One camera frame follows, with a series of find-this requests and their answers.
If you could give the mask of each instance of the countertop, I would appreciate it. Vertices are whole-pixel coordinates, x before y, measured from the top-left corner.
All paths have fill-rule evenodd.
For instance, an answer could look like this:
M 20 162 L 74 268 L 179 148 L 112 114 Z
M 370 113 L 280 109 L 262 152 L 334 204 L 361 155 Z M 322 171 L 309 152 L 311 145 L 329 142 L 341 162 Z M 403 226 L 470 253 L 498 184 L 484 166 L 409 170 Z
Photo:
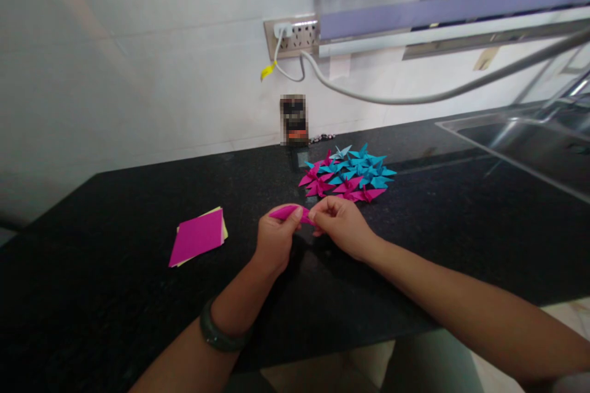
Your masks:
M 590 205 L 435 127 L 338 135 L 388 155 L 395 182 L 360 209 L 375 232 L 547 305 L 590 295 Z M 258 218 L 310 208 L 282 146 L 98 174 L 0 249 L 8 391 L 124 391 L 245 265 Z M 217 206 L 226 243 L 169 269 L 176 226 Z M 236 370 L 342 351 L 437 324 L 329 238 L 304 227 Z

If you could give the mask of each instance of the white tiled wall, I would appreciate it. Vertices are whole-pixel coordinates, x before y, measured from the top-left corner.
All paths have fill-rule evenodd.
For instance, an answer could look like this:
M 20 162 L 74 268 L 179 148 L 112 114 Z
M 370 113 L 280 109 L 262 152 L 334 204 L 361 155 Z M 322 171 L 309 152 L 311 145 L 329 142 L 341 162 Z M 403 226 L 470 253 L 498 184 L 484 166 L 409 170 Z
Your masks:
M 338 95 L 313 75 L 260 83 L 269 63 L 263 19 L 312 12 L 313 0 L 0 0 L 0 8 L 0 219 L 14 222 L 97 172 L 275 144 L 284 93 L 307 95 L 312 135 L 343 133 L 504 106 L 541 69 L 445 103 L 385 107 Z M 503 47 L 492 69 L 549 43 Z M 350 77 L 337 82 L 380 95 L 434 93 L 483 75 L 473 72 L 480 52 L 404 62 L 400 49 L 355 55 Z M 296 60 L 284 65 L 299 69 Z M 329 60 L 321 68 L 328 73 Z

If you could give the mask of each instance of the stainless steel sink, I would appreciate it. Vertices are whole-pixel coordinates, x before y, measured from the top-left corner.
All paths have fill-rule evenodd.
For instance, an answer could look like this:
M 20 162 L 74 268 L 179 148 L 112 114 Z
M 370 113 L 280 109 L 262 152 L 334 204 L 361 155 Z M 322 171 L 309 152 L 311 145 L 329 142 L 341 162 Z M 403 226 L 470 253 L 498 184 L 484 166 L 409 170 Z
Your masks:
M 590 203 L 588 115 L 546 121 L 538 109 L 498 112 L 437 126 Z

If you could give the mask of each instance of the power outlet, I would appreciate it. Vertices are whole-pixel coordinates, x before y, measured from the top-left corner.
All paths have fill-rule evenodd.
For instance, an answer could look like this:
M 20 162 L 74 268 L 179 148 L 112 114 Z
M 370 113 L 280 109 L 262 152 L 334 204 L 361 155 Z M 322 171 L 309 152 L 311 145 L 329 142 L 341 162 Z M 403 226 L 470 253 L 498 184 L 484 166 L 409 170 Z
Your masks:
M 283 37 L 281 46 L 278 49 L 277 59 L 299 56 L 299 51 L 304 50 L 312 53 L 313 49 L 319 46 L 320 24 L 316 15 L 305 15 L 303 17 L 281 18 L 280 20 L 269 20 L 264 22 L 264 32 L 269 48 L 269 58 L 272 61 L 275 56 L 278 39 L 275 37 L 275 23 L 292 23 L 293 35 L 289 38 Z

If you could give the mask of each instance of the white cable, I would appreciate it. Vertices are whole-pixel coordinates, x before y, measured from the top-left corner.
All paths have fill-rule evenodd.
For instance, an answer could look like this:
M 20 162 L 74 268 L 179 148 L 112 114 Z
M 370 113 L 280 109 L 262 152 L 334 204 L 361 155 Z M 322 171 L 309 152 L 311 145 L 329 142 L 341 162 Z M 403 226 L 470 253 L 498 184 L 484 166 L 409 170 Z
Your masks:
M 291 77 L 284 70 L 282 70 L 281 67 L 277 63 L 278 49 L 281 47 L 281 41 L 283 41 L 283 34 L 284 33 L 285 33 L 285 29 L 281 29 L 281 35 L 278 38 L 277 47 L 275 48 L 274 65 L 277 67 L 278 71 L 281 74 L 283 74 L 285 77 L 287 77 L 289 80 L 299 83 L 299 82 L 302 82 L 303 80 L 305 80 L 305 68 L 303 67 L 303 58 L 299 57 L 299 62 L 301 63 L 301 73 L 302 73 L 302 76 L 300 79 L 295 79 L 295 78 Z
M 275 59 L 274 59 L 275 64 L 277 63 L 278 48 L 279 48 L 281 41 L 283 39 L 283 32 L 284 31 L 285 31 L 284 29 L 281 30 L 281 34 L 280 34 L 280 37 L 279 37 L 279 40 L 277 43 L 277 48 L 275 49 Z M 541 49 L 540 51 L 537 51 L 531 55 L 527 55 L 526 57 L 521 58 L 520 60 L 515 61 L 514 63 L 504 66 L 503 68 L 500 68 L 497 71 L 494 71 L 486 76 L 478 78 L 472 82 L 469 82 L 467 84 L 459 86 L 458 88 L 452 89 L 447 92 L 442 92 L 442 93 L 438 93 L 438 94 L 434 94 L 434 95 L 419 96 L 419 97 L 415 97 L 415 98 L 376 97 L 376 96 L 371 96 L 371 95 L 364 95 L 364 94 L 357 93 L 357 92 L 351 91 L 349 89 L 337 86 L 337 85 L 333 84 L 331 81 L 329 81 L 326 77 L 324 77 L 324 75 L 320 71 L 320 67 L 317 65 L 317 63 L 315 62 L 313 57 L 304 51 L 301 51 L 299 53 L 299 61 L 301 62 L 301 72 L 302 72 L 302 77 L 300 79 L 294 79 L 293 77 L 288 75 L 286 72 L 284 72 L 284 70 L 282 70 L 278 64 L 276 64 L 276 66 L 277 66 L 277 69 L 279 70 L 279 72 L 281 72 L 289 80 L 292 80 L 295 82 L 301 82 L 305 79 L 305 68 L 303 65 L 303 58 L 305 58 L 309 62 L 309 64 L 312 65 L 313 71 L 315 72 L 316 76 L 318 77 L 318 80 L 324 86 L 330 88 L 331 90 L 339 92 L 341 94 L 348 95 L 349 97 L 356 98 L 356 99 L 359 99 L 362 101 L 368 101 L 369 103 L 377 103 L 377 104 L 424 104 L 424 103 L 435 103 L 437 101 L 443 101 L 443 100 L 446 100 L 449 98 L 456 97 L 457 95 L 467 93 L 467 92 L 477 89 L 479 87 L 482 87 L 482 86 L 485 86 L 485 85 L 490 84 L 492 82 L 495 82 L 497 80 L 500 80 L 508 75 L 514 74 L 514 73 L 519 72 L 523 69 L 527 69 L 537 63 L 541 63 L 542 61 L 548 60 L 549 58 L 555 57 L 561 53 L 569 51 L 570 49 L 574 49 L 575 47 L 577 47 L 581 44 L 587 43 L 588 41 L 590 41 L 590 28 L 584 29 L 584 30 L 580 31 L 579 33 L 572 35 L 571 37 L 561 40 L 561 41 L 559 41 L 551 46 L 548 46 L 545 49 Z

